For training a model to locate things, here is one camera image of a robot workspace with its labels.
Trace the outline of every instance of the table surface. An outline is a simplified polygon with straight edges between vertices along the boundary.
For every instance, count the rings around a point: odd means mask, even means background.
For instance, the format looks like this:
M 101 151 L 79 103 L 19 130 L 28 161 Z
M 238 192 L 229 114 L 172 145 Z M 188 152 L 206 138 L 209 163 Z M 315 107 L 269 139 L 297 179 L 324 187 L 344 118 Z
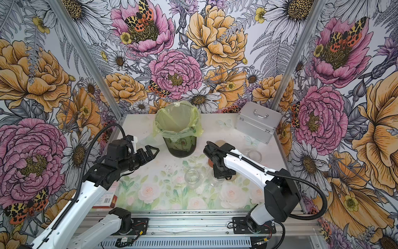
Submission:
M 237 114 L 202 114 L 204 132 L 197 139 L 196 150 L 188 157 L 178 158 L 169 153 L 161 137 L 152 137 L 155 115 L 127 115 L 123 129 L 126 134 L 138 137 L 137 148 L 149 143 L 160 152 L 153 161 L 120 179 L 122 187 L 116 206 L 129 211 L 249 210 L 264 202 L 263 191 L 238 173 L 235 180 L 224 181 L 219 187 L 212 187 L 209 182 L 212 168 L 203 154 L 206 141 L 224 140 L 242 153 L 257 150 L 262 155 L 260 164 L 276 170 L 285 168 L 275 138 L 266 145 L 234 129 L 236 117 Z M 191 168 L 198 170 L 203 179 L 194 190 L 187 187 L 184 179 L 185 172 Z

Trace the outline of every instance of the flower bud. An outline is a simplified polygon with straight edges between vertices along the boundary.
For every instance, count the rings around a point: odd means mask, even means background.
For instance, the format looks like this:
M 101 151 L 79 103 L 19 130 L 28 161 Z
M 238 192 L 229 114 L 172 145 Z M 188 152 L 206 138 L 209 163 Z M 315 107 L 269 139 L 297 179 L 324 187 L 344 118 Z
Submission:
M 361 80 L 352 90 L 353 100 L 356 102 L 366 94 L 366 86 L 364 80 Z

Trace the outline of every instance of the green trash bin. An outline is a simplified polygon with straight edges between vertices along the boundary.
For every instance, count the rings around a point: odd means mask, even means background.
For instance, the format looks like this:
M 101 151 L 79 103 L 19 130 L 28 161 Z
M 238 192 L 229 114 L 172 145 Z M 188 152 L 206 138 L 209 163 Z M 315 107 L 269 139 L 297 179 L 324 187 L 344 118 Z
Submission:
M 188 102 L 174 102 L 155 116 L 153 134 L 160 134 L 175 157 L 187 157 L 195 151 L 196 138 L 203 133 L 200 112 Z

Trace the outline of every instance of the black cable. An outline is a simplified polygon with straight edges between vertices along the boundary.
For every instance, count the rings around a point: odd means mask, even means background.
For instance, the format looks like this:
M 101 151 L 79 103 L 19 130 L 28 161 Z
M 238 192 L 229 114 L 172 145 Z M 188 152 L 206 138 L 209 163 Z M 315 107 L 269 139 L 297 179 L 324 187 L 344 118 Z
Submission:
M 283 225 L 282 222 L 279 222 L 279 221 L 277 221 L 277 220 L 274 220 L 274 222 L 275 222 L 275 223 L 278 223 L 278 224 L 281 225 L 281 227 L 282 227 L 282 237 L 281 237 L 281 240 L 279 240 L 278 244 L 276 244 L 276 246 L 274 246 L 274 247 L 272 248 L 272 249 L 277 249 L 278 247 L 281 246 L 281 244 L 282 244 L 282 242 L 283 242 L 283 240 L 284 240 L 284 238 L 285 238 L 286 229 L 285 229 L 285 226 Z
M 69 202 L 69 204 L 66 206 L 65 210 L 59 215 L 58 219 L 56 220 L 56 222 L 54 223 L 54 225 L 51 227 L 51 230 L 54 230 L 57 228 L 57 226 L 59 225 L 59 223 L 62 221 L 62 219 L 65 217 L 65 215 L 68 213 L 68 211 L 72 208 L 73 204 L 78 200 L 80 192 L 81 192 L 81 188 L 82 188 L 82 184 L 83 184 L 83 177 L 86 174 L 86 165 L 87 165 L 87 160 L 88 157 L 90 155 L 91 150 L 93 149 L 93 146 L 95 144 L 95 142 L 98 140 L 98 138 L 101 136 L 102 133 L 104 133 L 107 129 L 109 129 L 112 126 L 117 126 L 121 133 L 123 138 L 126 138 L 126 140 L 131 144 L 131 140 L 126 137 L 126 133 L 124 132 L 123 128 L 121 125 L 117 124 L 117 123 L 112 123 L 109 124 L 107 126 L 105 126 L 104 128 L 102 128 L 97 134 L 96 136 L 93 138 L 93 140 L 91 141 L 85 155 L 84 155 L 84 159 L 83 159 L 83 163 L 82 163 L 82 167 L 80 170 L 80 175 L 79 175 L 79 181 L 77 183 L 77 188 L 76 188 L 76 193 L 74 198 L 71 199 L 71 202 Z
M 243 161 L 247 162 L 248 164 L 250 164 L 251 166 L 255 167 L 256 169 L 258 169 L 261 172 L 265 172 L 265 169 L 263 169 L 262 167 L 260 167 L 259 165 L 255 164 L 255 163 L 253 163 L 252 161 L 250 161 L 249 159 L 247 159 L 245 157 L 241 157 L 238 154 L 235 154 L 235 153 L 230 152 L 230 151 L 226 151 L 226 150 L 220 148 L 219 146 L 217 146 L 213 142 L 207 141 L 207 144 L 209 146 L 212 146 L 212 147 L 216 148 L 217 150 L 219 150 L 221 152 L 224 152 L 224 153 L 229 154 L 231 156 L 234 156 L 234 157 L 237 157 L 239 159 L 242 159 Z M 300 216 L 300 215 L 290 214 L 289 217 L 291 217 L 293 219 L 297 219 L 297 220 L 316 220 L 316 219 L 322 217 L 322 215 L 324 215 L 326 213 L 326 211 L 328 210 L 328 200 L 326 199 L 326 195 L 315 184 L 313 184 L 313 183 L 311 183 L 311 182 L 309 182 L 307 180 L 295 177 L 295 176 L 287 176 L 287 175 L 284 175 L 284 174 L 278 174 L 278 173 L 271 172 L 271 171 L 267 171 L 266 174 L 269 174 L 269 175 L 275 176 L 275 177 L 285 178 L 285 179 L 292 179 L 292 180 L 304 183 L 304 184 L 310 186 L 311 188 L 315 189 L 315 191 L 322 198 L 322 208 L 319 210 L 318 213 L 316 213 L 314 215 L 311 215 L 311 216 Z

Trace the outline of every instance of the glass jar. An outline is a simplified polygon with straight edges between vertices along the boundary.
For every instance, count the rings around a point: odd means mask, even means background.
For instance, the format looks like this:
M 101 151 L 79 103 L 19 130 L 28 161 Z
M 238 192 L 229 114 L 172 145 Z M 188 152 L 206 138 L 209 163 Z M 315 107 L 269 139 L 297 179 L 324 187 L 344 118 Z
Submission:
M 185 173 L 185 182 L 190 189 L 196 189 L 202 183 L 202 175 L 196 169 L 189 169 Z
M 212 187 L 215 188 L 215 187 L 221 186 L 224 181 L 225 181 L 225 178 L 221 178 L 221 179 L 215 178 L 214 170 L 211 170 L 211 174 L 209 176 L 209 182 Z

